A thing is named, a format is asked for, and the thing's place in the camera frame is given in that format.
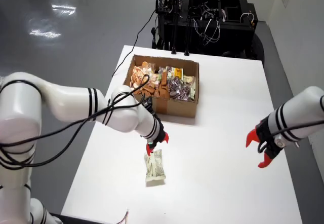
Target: open cardboard box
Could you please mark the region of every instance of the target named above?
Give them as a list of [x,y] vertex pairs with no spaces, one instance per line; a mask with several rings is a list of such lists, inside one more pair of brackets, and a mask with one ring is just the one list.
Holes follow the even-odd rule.
[[[142,62],[155,63],[156,68],[172,66],[175,68],[183,68],[183,73],[186,76],[196,77],[196,92],[194,101],[179,101],[174,99],[164,99],[159,97],[153,97],[153,110],[158,114],[167,114],[174,116],[182,116],[194,118],[196,116],[196,110],[199,100],[199,63],[191,60],[176,59],[176,58],[162,58],[162,57],[149,57],[134,55],[131,65],[127,72],[127,77],[124,81],[124,85],[129,86],[131,82],[131,76],[134,66],[141,66]],[[135,98],[140,101],[141,95],[134,95]]]

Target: gray floor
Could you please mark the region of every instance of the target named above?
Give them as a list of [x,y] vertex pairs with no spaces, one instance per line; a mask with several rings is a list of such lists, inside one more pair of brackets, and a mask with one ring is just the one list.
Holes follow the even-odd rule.
[[[0,0],[0,73],[23,70],[53,83],[95,87],[105,94],[123,45],[133,44],[153,12],[154,1]],[[151,27],[153,21],[140,35],[138,46],[151,46]],[[292,93],[268,26],[260,22],[257,34],[265,49],[272,102],[278,107]],[[44,108],[43,132],[62,125]],[[59,160],[33,170],[32,195],[52,212],[60,213],[64,205],[92,127],[88,124]],[[59,151],[72,131],[39,141],[36,161]],[[323,223],[324,186],[309,143],[301,144],[298,151],[288,148],[286,154],[303,222]],[[266,194],[265,190],[265,213],[271,213]]]

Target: black stripe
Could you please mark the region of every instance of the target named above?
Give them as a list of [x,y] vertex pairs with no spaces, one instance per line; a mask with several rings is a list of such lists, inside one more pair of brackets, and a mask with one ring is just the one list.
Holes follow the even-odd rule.
[[[275,111],[275,122],[277,123],[277,128],[278,128],[278,130],[281,130],[282,128],[281,128],[281,126],[280,126],[280,123],[279,123],[279,117],[278,117],[279,109],[280,109],[280,107]],[[288,140],[288,141],[292,141],[292,142],[293,142],[293,140],[289,139],[288,136],[286,136],[286,134],[285,134],[284,132],[281,133],[281,135],[282,135],[286,140]]]
[[323,106],[323,104],[322,104],[322,99],[323,99],[323,97],[324,97],[324,96],[321,96],[321,97],[320,97],[319,105],[320,105],[320,107],[322,108],[322,110],[324,111],[324,106]]
[[42,206],[43,206],[43,217],[42,217],[40,224],[44,224],[44,219],[45,219],[45,207],[43,204],[42,204]]
[[89,92],[89,117],[90,117],[92,114],[92,92],[90,88],[88,88],[88,92]]
[[32,215],[32,213],[30,213],[30,217],[31,217],[31,223],[30,224],[34,224],[34,216]]
[[30,187],[28,184],[25,184],[24,186],[25,186],[26,188],[28,188],[29,191],[31,191],[31,187]]
[[105,117],[103,118],[102,124],[105,124],[105,120],[106,120],[107,114],[108,114],[108,110],[105,113]]
[[[286,124],[285,118],[284,118],[284,105],[285,105],[285,103],[280,108],[280,117],[281,117],[282,125],[284,126],[284,128],[287,128],[287,124]],[[301,138],[298,138],[297,136],[295,136],[290,130],[287,130],[286,132],[293,140],[295,140],[295,141],[301,140]]]
[[7,165],[3,164],[1,161],[0,161],[0,166],[2,166],[3,168],[6,168],[7,170],[21,170],[23,169],[24,167],[8,167]]
[[[30,159],[30,161],[29,162],[24,162],[25,164],[29,164],[29,163],[31,163],[32,162],[32,160],[33,160],[33,158],[32,159]],[[23,166],[19,166],[19,165],[16,165],[16,167],[9,167],[9,166],[7,166],[7,165],[5,165],[5,164],[3,164],[2,163],[2,161],[3,162],[6,162],[6,160],[4,160],[2,157],[0,157],[0,166],[2,166],[2,167],[4,167],[4,168],[6,168],[7,170],[21,170],[21,169],[23,169],[23,168],[25,168],[25,167],[23,167]]]
[[29,148],[28,150],[26,150],[26,151],[24,151],[24,152],[9,152],[9,151],[7,151],[7,152],[8,152],[10,155],[20,155],[20,154],[24,154],[24,153],[29,152],[33,147],[34,147],[34,144],[31,146],[31,148]]
[[[35,152],[33,154],[31,154],[30,157],[28,157],[27,159],[23,160],[21,163],[27,163],[27,162],[31,162],[33,160],[35,156]],[[0,159],[4,162],[4,163],[7,163],[8,165],[12,165],[12,166],[17,166],[17,164],[13,163],[12,161],[10,160],[5,160],[4,158],[0,157]]]
[[156,131],[156,119],[155,119],[154,117],[153,117],[153,119],[154,119],[153,128],[152,128],[151,132],[150,132],[148,135],[144,136],[144,138],[146,138],[146,139],[152,137],[152,135],[153,135],[153,134],[155,133],[155,131]]
[[93,88],[93,91],[95,92],[95,111],[94,114],[98,111],[98,95],[97,95],[97,89]]
[[45,212],[45,220],[44,220],[44,224],[46,223],[46,219],[47,219],[47,211],[46,211],[46,208],[45,206],[43,205],[43,208],[44,208],[44,212]]
[[40,91],[40,89],[35,85],[33,84],[32,82],[29,82],[29,81],[26,81],[26,80],[13,80],[13,81],[10,81],[8,83],[6,83],[4,86],[2,86],[1,90],[0,90],[0,93],[4,90],[5,87],[7,87],[8,85],[11,85],[11,84],[15,84],[15,83],[25,83],[27,85],[30,85],[30,86],[33,86],[36,90],[38,90],[40,96],[42,96],[42,93]]
[[112,112],[113,112],[113,110],[110,111],[110,114],[109,114],[109,117],[108,117],[108,119],[107,119],[107,122],[106,122],[105,126],[107,126],[107,124],[109,123],[109,120],[110,120],[110,118],[111,118]]

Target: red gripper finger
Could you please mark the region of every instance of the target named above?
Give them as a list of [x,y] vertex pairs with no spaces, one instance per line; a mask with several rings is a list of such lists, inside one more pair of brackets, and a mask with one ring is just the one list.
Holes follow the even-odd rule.
[[166,141],[167,143],[169,142],[169,135],[167,132],[166,132],[166,136],[164,137],[163,141]]
[[264,154],[264,162],[259,163],[258,167],[265,168],[269,166],[269,164],[272,162],[272,159],[267,154]]
[[246,147],[248,147],[250,145],[250,143],[252,142],[252,140],[260,143],[260,139],[259,139],[259,137],[257,135],[256,129],[253,129],[253,130],[250,131],[250,133],[248,133]]
[[151,152],[153,151],[153,149],[150,149],[150,146],[148,144],[146,144],[146,152],[148,154],[148,156],[151,156]]

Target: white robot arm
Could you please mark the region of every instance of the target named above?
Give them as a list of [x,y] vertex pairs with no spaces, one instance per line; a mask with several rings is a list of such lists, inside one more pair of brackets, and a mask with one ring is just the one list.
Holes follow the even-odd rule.
[[[30,186],[31,167],[25,167],[38,166],[33,164],[36,141],[26,139],[40,135],[42,102],[61,121],[85,123],[92,117],[120,132],[135,130],[152,142],[146,146],[148,154],[157,142],[168,141],[159,118],[131,93],[128,86],[120,86],[109,104],[97,89],[59,86],[23,72],[6,77],[0,90],[0,223],[25,224],[31,219],[37,223],[37,217],[46,213],[40,202],[30,207],[26,186]],[[106,110],[112,105],[113,110]],[[40,214],[31,215],[33,211]]]
[[286,146],[323,128],[324,91],[318,87],[308,87],[264,118],[247,136],[246,147],[251,141],[259,143],[258,152],[264,151],[267,167]]

